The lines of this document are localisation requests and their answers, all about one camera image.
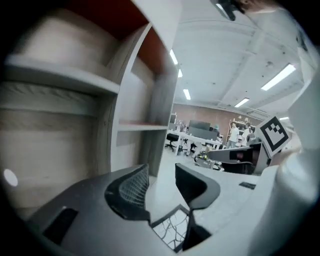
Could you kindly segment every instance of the ceiling light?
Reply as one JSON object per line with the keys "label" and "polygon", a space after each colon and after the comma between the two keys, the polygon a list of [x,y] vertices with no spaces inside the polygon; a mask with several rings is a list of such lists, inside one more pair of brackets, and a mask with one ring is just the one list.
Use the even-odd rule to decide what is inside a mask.
{"label": "ceiling light", "polygon": [[183,89],[184,95],[187,100],[191,100],[190,93],[188,89]]}
{"label": "ceiling light", "polygon": [[183,77],[183,75],[182,75],[182,71],[181,71],[181,69],[179,68],[178,78],[182,78],[182,77]]}
{"label": "ceiling light", "polygon": [[261,87],[261,89],[264,91],[269,90],[271,87],[275,86],[281,80],[285,79],[295,70],[296,68],[293,65],[288,64],[279,74],[277,74],[273,79],[271,79],[271,81],[267,82],[263,87]]}
{"label": "ceiling light", "polygon": [[171,59],[173,60],[174,65],[177,65],[177,64],[178,64],[178,60],[177,60],[177,58],[176,58],[176,55],[175,55],[175,53],[174,53],[174,50],[172,50],[172,49],[171,49],[171,51],[170,51],[170,56],[171,56]]}
{"label": "ceiling light", "polygon": [[239,108],[240,106],[242,106],[243,104],[245,104],[246,102],[248,102],[249,99],[248,98],[244,98],[243,100],[241,100],[237,105],[235,105],[235,108]]}

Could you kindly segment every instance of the white shirt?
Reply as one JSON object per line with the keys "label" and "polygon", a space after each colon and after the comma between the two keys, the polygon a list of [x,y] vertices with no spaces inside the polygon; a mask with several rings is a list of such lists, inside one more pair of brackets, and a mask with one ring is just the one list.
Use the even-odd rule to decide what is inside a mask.
{"label": "white shirt", "polygon": [[247,145],[247,136],[250,134],[250,130],[249,128],[248,129],[245,129],[243,131],[243,134],[241,135],[242,136],[242,141],[241,141],[241,146],[246,146]]}
{"label": "white shirt", "polygon": [[239,135],[239,129],[237,127],[236,128],[232,128],[229,141],[237,142],[238,141],[238,135]]}

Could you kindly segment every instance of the person in white shirt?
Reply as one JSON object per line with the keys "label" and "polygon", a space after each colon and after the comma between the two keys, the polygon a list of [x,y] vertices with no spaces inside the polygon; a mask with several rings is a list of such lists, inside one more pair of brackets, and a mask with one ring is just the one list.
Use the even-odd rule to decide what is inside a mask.
{"label": "person in white shirt", "polygon": [[247,122],[245,124],[245,130],[243,131],[242,140],[241,140],[241,147],[246,147],[247,146],[247,137],[248,135],[252,133],[251,131],[251,123]]}
{"label": "person in white shirt", "polygon": [[231,123],[231,134],[230,134],[230,138],[226,144],[226,149],[233,149],[236,147],[236,143],[238,141],[238,135],[239,135],[239,129],[236,126],[235,122]]}

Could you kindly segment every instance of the desk leg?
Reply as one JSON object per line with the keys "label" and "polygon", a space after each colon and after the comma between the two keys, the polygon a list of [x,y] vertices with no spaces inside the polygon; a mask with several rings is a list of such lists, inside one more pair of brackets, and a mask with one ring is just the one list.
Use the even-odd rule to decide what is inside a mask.
{"label": "desk leg", "polygon": [[174,153],[174,155],[178,155],[178,151],[179,151],[179,146],[181,146],[182,144],[181,144],[181,136],[179,135],[179,139],[178,139],[178,143],[177,143],[177,145],[176,145],[176,148],[175,148],[175,153]]}

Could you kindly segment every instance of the desk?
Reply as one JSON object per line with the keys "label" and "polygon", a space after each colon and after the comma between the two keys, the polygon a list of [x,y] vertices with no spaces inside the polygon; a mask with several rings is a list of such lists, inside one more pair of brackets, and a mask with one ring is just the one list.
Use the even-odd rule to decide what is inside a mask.
{"label": "desk", "polygon": [[174,153],[176,156],[178,155],[179,146],[182,146],[182,140],[184,140],[184,139],[188,139],[193,142],[200,142],[201,144],[209,143],[209,144],[215,145],[217,147],[219,147],[222,144],[222,142],[219,142],[217,140],[210,140],[210,139],[195,137],[195,136],[186,134],[185,132],[182,132],[182,131],[168,130],[167,134],[174,134],[174,135],[179,136],[178,143],[177,143],[175,153]]}

